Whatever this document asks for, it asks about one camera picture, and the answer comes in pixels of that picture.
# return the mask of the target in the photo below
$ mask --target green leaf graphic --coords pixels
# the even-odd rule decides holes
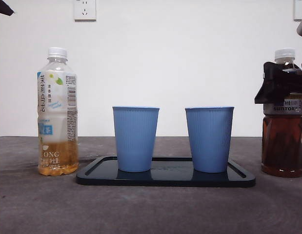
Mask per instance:
[[[57,83],[57,84],[59,84],[59,85],[63,85],[63,81],[61,80],[61,78],[60,78],[60,77],[58,77],[58,79],[57,79],[56,83]]]

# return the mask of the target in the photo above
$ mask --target white bottle cap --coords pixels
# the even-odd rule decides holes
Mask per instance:
[[[294,58],[295,59],[295,49],[284,48],[284,49],[276,50],[275,60],[281,59],[281,58]]]
[[[50,47],[48,50],[48,58],[63,58],[67,59],[66,49],[59,47]]]

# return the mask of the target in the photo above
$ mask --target black tray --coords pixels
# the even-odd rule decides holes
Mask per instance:
[[[154,157],[147,172],[118,170],[117,157],[101,156],[76,175],[83,185],[180,186],[180,187],[252,187],[255,177],[229,159],[223,173],[204,173],[193,169],[190,157]]]

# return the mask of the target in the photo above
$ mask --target amber liquid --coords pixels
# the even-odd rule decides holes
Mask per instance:
[[[262,131],[262,171],[281,177],[302,176],[302,117],[266,116]]]
[[[78,168],[77,141],[40,142],[38,171],[45,176],[70,174]]]

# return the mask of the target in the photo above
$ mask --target cup rim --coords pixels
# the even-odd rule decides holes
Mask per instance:
[[[186,110],[195,110],[195,109],[234,109],[234,106],[202,106],[202,107],[186,107]]]
[[[159,110],[159,107],[151,107],[151,106],[113,106],[114,108],[119,108],[119,109],[157,109]]]

